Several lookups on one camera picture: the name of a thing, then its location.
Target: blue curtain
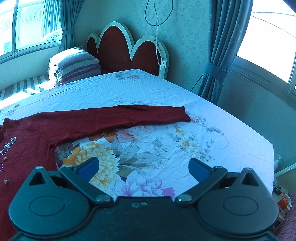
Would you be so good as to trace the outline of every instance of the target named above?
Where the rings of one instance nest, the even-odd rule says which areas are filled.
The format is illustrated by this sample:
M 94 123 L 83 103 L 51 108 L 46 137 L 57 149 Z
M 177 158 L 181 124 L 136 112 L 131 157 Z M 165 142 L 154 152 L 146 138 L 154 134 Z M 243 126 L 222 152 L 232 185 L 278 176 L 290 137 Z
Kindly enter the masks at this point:
M 246 33 L 252 6 L 253 0 L 211 0 L 208 62 L 197 94 L 214 104 Z
M 42 15 L 41 38 L 61 28 L 58 14 L 58 0 L 45 0 Z
M 63 36 L 59 52 L 74 47 L 74 25 L 84 0 L 58 0 L 58 11 Z
M 296 13 L 296 1 L 295 0 L 284 0 L 287 5 L 292 8 L 292 10 Z

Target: headboard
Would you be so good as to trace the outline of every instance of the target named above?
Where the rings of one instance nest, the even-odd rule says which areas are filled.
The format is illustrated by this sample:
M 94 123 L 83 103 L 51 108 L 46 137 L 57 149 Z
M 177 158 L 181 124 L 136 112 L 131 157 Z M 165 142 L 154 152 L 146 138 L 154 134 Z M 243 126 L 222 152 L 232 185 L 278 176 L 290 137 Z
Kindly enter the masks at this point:
M 86 41 L 87 52 L 96 57 L 102 69 L 108 72 L 141 69 L 165 79 L 169 65 L 168 51 L 158 40 L 159 71 L 155 46 L 156 38 L 152 35 L 145 35 L 134 44 L 127 27 L 118 22 L 109 23 L 100 37 L 90 34 Z

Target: window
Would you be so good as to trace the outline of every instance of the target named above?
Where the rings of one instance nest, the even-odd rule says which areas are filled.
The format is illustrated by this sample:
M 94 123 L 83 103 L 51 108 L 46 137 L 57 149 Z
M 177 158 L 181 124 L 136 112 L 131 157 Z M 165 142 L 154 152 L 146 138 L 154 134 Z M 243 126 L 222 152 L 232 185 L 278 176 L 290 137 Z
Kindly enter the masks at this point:
M 11 50 L 12 19 L 15 0 L 7 0 L 0 4 L 0 56 Z
M 23 49 L 61 40 L 56 0 L 0 2 L 0 59 Z
M 283 0 L 254 0 L 237 56 L 271 72 L 295 88 L 296 13 Z

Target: sweater sleeve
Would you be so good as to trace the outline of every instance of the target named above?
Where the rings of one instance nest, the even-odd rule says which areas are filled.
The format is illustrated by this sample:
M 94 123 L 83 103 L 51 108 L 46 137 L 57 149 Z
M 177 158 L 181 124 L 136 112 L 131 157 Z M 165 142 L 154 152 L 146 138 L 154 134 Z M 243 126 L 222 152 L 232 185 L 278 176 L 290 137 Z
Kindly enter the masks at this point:
M 146 105 L 45 112 L 27 118 L 30 129 L 53 146 L 114 128 L 190 121 L 184 107 Z

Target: screw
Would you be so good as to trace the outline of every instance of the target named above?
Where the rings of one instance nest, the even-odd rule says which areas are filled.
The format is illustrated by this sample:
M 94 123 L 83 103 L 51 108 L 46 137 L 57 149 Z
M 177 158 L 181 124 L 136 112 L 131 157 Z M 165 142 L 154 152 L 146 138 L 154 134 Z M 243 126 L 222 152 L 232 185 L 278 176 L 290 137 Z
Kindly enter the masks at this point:
M 111 201 L 111 197 L 109 195 L 99 195 L 96 197 L 96 200 L 100 203 L 106 203 Z
M 179 202 L 190 202 L 192 200 L 192 197 L 189 194 L 181 194 L 177 196 L 177 200 Z
M 140 206 L 140 204 L 138 202 L 132 203 L 131 204 L 132 207 L 138 208 Z
M 140 202 L 140 205 L 141 206 L 147 206 L 148 205 L 148 202 Z

